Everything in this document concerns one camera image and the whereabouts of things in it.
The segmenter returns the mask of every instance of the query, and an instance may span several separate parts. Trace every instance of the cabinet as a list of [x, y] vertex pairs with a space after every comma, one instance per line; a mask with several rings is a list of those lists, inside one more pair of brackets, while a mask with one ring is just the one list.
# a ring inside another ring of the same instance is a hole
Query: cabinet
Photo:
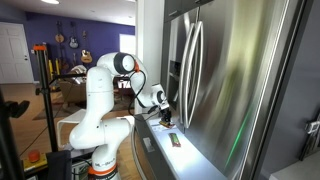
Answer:
[[164, 5], [164, 22], [171, 21], [179, 15], [210, 1], [212, 0], [166, 0]]

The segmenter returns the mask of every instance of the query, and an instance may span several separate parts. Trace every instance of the stainless steel refrigerator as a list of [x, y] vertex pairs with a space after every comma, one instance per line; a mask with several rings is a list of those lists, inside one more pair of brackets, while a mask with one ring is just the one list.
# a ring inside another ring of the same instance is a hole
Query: stainless steel refrigerator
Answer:
[[173, 120], [228, 179], [250, 179], [299, 0], [215, 0], [171, 21]]

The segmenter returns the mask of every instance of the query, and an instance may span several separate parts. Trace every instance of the refrigerator handle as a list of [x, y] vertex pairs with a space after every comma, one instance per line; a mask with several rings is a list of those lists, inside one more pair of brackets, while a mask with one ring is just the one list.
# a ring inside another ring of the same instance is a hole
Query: refrigerator handle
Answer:
[[189, 54], [189, 57], [188, 57], [188, 61], [187, 61], [187, 67], [186, 67], [186, 80], [185, 80], [185, 88], [184, 88], [184, 92], [183, 92], [183, 99], [185, 99], [184, 101], [184, 104], [183, 104], [183, 107], [185, 109], [185, 111], [183, 111], [184, 113], [184, 116], [186, 117], [186, 123], [185, 123], [185, 128], [189, 128], [190, 126], [190, 123], [191, 123], [191, 120], [192, 120], [192, 116], [193, 116], [193, 113], [194, 113], [194, 108], [195, 108], [195, 104], [196, 104], [196, 99], [197, 99], [197, 96], [198, 96], [198, 89], [199, 89], [199, 85], [200, 85], [200, 79], [198, 79], [197, 81], [197, 86], [196, 86], [196, 93], [195, 93], [195, 98], [192, 103], [192, 106], [191, 106], [191, 111], [190, 111], [190, 117], [188, 117], [188, 102], [187, 102], [187, 98], [188, 98], [188, 89], [189, 89], [189, 84], [190, 84], [190, 74], [191, 74], [191, 68], [192, 68], [192, 61], [194, 60], [193, 58], [193, 55], [194, 55], [194, 52], [195, 52], [195, 49], [196, 49], [196, 44], [198, 42], [198, 37], [199, 37], [199, 34], [201, 33], [200, 35], [200, 40], [201, 40], [201, 43], [200, 43], [200, 62], [199, 62], [199, 69], [198, 69], [198, 78], [200, 78], [200, 75], [201, 75], [201, 67], [202, 67], [202, 60], [203, 60], [203, 24], [202, 24], [202, 21], [198, 21], [197, 24], [196, 24], [196, 28], [195, 28], [195, 35], [193, 36], [193, 39], [192, 39], [192, 43], [191, 43], [191, 47], [190, 47], [190, 54]]
[[194, 30], [194, 23], [191, 23], [190, 25], [190, 29], [188, 32], [188, 36], [187, 36], [187, 40], [186, 40], [186, 44], [184, 46], [184, 50], [183, 50], [183, 56], [182, 56], [182, 61], [181, 61], [181, 69], [180, 69], [180, 77], [179, 77], [179, 90], [178, 90], [178, 95], [179, 95], [179, 115], [180, 115], [180, 123], [185, 124], [183, 122], [183, 120], [185, 119], [183, 117], [183, 108], [182, 108], [182, 104], [184, 103], [183, 101], [183, 88], [184, 88], [184, 71], [185, 71], [185, 64], [186, 64], [186, 60], [187, 60], [187, 55], [189, 53], [189, 44], [190, 44], [190, 39], [192, 36], [192, 32]]

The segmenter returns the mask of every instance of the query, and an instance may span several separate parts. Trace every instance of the purple wall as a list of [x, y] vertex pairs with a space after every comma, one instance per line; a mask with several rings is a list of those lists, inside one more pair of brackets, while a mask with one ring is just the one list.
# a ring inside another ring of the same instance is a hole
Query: purple wall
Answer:
[[[27, 44], [29, 52], [34, 44], [46, 42], [48, 44], [49, 58], [56, 59], [59, 57], [59, 44], [55, 41], [57, 34], [56, 22], [62, 24], [62, 34], [65, 41], [62, 43], [63, 57], [66, 59], [70, 68], [72, 67], [73, 53], [77, 54], [77, 64], [82, 64], [81, 50], [84, 48], [84, 40], [82, 32], [87, 32], [87, 50], [91, 52], [93, 62], [88, 65], [92, 67], [96, 65], [100, 56], [119, 51], [119, 34], [135, 34], [134, 26], [119, 25], [113, 23], [104, 23], [98, 21], [89, 21], [82, 19], [66, 18], [60, 16], [51, 16], [45, 14], [37, 14], [27, 12], [27, 21], [24, 23]], [[69, 39], [72, 35], [70, 22], [74, 22], [76, 26], [76, 38], [79, 43], [77, 49], [69, 47]], [[35, 55], [30, 53], [31, 64], [35, 81], [39, 80], [38, 65]]]

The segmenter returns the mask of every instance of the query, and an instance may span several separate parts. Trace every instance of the green light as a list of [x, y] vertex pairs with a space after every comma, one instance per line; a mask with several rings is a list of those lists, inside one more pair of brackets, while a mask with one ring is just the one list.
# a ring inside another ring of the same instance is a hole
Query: green light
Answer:
[[244, 126], [245, 126], [245, 124], [246, 124], [246, 122], [247, 122], [247, 120], [248, 120], [248, 118], [249, 118], [249, 114], [251, 114], [251, 110], [252, 110], [252, 106], [250, 107], [249, 111], [247, 112], [247, 114], [246, 114], [246, 116], [245, 116], [245, 118], [244, 118], [244, 121], [243, 121], [243, 123], [242, 123], [242, 125], [241, 125], [241, 128], [240, 128], [240, 130], [239, 130], [239, 132], [238, 132], [238, 134], [237, 134], [237, 137], [236, 137], [236, 139], [235, 139], [235, 141], [234, 141], [234, 143], [233, 143], [233, 146], [232, 146], [231, 152], [230, 152], [230, 154], [229, 154], [227, 163], [226, 163], [226, 165], [224, 166], [225, 169], [226, 169], [227, 166], [229, 165], [230, 159], [231, 159], [231, 157], [232, 157], [232, 155], [233, 155], [233, 153], [234, 153], [234, 150], [235, 150], [235, 148], [236, 148], [236, 146], [237, 146], [237, 144], [238, 144], [238, 142], [239, 142], [239, 139], [240, 139], [240, 137], [241, 137], [243, 128], [244, 128]]

